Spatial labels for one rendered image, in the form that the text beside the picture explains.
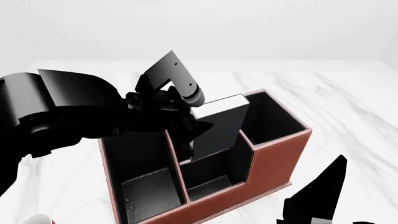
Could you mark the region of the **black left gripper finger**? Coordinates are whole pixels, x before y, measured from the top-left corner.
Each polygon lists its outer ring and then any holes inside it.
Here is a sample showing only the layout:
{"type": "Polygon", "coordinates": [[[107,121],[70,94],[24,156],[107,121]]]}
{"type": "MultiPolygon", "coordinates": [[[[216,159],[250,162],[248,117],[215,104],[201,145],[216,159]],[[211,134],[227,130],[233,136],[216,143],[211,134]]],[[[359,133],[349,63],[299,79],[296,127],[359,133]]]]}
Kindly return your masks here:
{"type": "Polygon", "coordinates": [[[193,148],[194,141],[190,141],[189,143],[186,143],[183,145],[183,152],[186,157],[186,160],[191,160],[193,156],[195,155],[195,150],[193,148]]]}
{"type": "Polygon", "coordinates": [[[185,141],[193,141],[213,127],[213,123],[192,121],[186,126],[185,141]]]}

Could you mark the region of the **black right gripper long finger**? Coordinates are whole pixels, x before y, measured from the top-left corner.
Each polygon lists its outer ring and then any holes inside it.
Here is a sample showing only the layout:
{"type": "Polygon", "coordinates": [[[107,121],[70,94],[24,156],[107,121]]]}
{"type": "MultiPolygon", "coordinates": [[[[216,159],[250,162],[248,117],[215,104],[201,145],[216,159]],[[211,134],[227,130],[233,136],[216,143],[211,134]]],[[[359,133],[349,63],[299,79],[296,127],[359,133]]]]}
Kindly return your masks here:
{"type": "Polygon", "coordinates": [[[284,200],[276,224],[332,224],[345,181],[347,159],[338,156],[316,179],[284,200]]]}

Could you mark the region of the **black rectangular box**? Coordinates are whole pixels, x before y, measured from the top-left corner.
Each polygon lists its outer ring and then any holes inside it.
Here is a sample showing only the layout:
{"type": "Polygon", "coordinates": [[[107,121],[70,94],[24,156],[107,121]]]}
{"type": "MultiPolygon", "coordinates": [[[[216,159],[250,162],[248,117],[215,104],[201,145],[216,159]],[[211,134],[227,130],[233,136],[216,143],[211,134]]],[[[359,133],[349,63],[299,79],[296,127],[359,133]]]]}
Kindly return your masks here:
{"type": "Polygon", "coordinates": [[[243,95],[234,95],[192,108],[192,115],[197,121],[211,123],[213,126],[192,141],[191,147],[195,154],[191,161],[232,147],[248,107],[249,101],[243,95]]]}

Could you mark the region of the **red-brown leather desk caddy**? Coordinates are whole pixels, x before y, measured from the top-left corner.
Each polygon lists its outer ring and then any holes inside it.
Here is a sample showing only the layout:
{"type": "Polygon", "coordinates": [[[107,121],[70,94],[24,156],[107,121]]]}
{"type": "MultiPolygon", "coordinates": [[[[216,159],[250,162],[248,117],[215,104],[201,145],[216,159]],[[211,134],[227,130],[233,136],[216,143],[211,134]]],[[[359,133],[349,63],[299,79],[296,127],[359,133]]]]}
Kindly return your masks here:
{"type": "Polygon", "coordinates": [[[202,223],[288,186],[312,130],[268,91],[245,97],[234,146],[199,160],[168,132],[100,139],[116,224],[202,223]]]}

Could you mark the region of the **white cup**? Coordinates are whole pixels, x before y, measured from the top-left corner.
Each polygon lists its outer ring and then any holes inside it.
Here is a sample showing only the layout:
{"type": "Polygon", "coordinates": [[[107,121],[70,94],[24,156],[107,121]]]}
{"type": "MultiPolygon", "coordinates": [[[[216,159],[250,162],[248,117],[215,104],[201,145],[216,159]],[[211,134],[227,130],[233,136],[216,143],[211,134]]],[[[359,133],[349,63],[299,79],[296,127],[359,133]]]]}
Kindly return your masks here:
{"type": "Polygon", "coordinates": [[[47,214],[33,214],[32,216],[23,220],[20,224],[55,224],[50,216],[47,214]]]}

